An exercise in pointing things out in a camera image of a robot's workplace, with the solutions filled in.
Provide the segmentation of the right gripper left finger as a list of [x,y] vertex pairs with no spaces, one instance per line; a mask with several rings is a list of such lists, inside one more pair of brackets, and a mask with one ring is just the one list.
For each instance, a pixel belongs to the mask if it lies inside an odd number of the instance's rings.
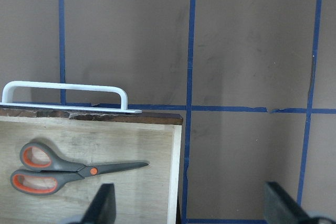
[[79,223],[115,223],[116,216],[114,184],[102,184]]

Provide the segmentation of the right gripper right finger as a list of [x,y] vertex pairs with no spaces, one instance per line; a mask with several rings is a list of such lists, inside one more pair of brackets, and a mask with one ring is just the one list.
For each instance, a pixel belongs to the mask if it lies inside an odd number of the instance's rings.
[[277,182],[266,182],[264,193],[267,223],[309,223],[308,214]]

